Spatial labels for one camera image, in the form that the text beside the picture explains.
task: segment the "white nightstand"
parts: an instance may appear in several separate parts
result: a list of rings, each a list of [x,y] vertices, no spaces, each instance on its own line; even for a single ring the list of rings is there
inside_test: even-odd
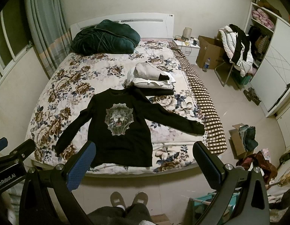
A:
[[[173,40],[174,43],[179,47],[179,49],[185,54],[186,58],[189,60],[190,64],[196,64],[196,58],[199,53],[200,47],[198,43],[196,46],[190,43],[190,46],[186,46],[185,42]]]

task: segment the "floral bedspread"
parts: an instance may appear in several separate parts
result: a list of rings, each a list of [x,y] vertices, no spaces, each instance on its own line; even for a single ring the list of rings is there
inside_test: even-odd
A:
[[[85,109],[94,94],[108,88],[123,89],[127,73],[138,62],[148,61],[176,80],[174,95],[148,97],[153,104],[191,120],[202,122],[202,113],[196,104],[190,85],[179,61],[168,42],[140,42],[133,54],[94,54],[82,56],[70,53],[49,80],[37,102],[27,129],[26,139],[36,143],[33,160],[55,166],[65,163],[87,141],[89,122],[83,125],[71,144],[56,156],[54,146],[63,130]],[[204,136],[147,121],[153,144],[153,163],[150,168],[126,167],[105,163],[90,169],[95,174],[141,174],[182,168],[195,162],[192,146],[195,141],[206,141]]]

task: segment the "curtain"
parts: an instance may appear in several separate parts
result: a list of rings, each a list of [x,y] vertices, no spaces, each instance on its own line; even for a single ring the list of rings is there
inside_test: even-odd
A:
[[[25,0],[27,20],[41,61],[51,77],[69,54],[71,37],[60,0]]]

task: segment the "dark green velvet blanket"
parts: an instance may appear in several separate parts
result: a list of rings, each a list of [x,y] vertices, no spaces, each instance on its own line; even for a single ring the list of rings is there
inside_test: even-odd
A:
[[[140,42],[140,35],[127,24],[105,19],[96,27],[80,31],[71,44],[71,50],[85,56],[97,52],[131,54]]]

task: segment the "window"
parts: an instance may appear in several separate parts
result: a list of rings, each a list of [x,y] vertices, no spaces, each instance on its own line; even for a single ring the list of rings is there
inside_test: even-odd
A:
[[[0,79],[25,54],[30,40],[24,0],[9,0],[0,13]]]

